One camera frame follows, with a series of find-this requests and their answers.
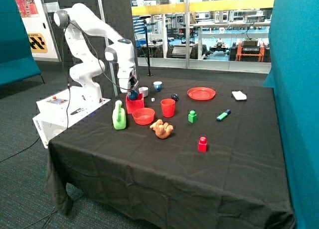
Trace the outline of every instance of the small white cup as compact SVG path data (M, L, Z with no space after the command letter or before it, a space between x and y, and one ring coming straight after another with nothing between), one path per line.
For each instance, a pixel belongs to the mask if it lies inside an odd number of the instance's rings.
M140 87L139 92L140 94L143 94L143 97L147 97L149 95L149 89L147 87Z

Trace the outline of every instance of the marker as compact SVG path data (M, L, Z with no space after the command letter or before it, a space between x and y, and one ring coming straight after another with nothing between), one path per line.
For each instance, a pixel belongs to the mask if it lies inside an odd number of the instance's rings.
M72 112L71 115L75 115L81 111L84 111L84 108L78 108L76 111Z
M230 110L226 110L219 117L216 118L217 121L222 121L225 117L227 117L231 113Z

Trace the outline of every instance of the blue ball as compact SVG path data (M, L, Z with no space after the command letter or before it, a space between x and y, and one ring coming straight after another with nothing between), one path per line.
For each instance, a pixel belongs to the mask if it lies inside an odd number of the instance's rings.
M139 97L139 93L137 93L137 91L135 90L131 90L130 93L128 93L128 98L131 101L135 101L138 97Z

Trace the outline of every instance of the highlighter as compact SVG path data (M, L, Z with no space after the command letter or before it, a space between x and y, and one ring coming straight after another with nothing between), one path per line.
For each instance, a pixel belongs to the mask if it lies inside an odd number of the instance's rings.
M231 113L230 110L226 110L219 117L216 118L217 121L222 121L225 117L227 117Z

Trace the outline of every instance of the teal partition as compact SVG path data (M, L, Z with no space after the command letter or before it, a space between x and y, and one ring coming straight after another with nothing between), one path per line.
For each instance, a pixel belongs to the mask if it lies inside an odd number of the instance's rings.
M273 87L297 228L319 228L319 0L275 0Z
M15 0L0 0L0 86L41 72Z

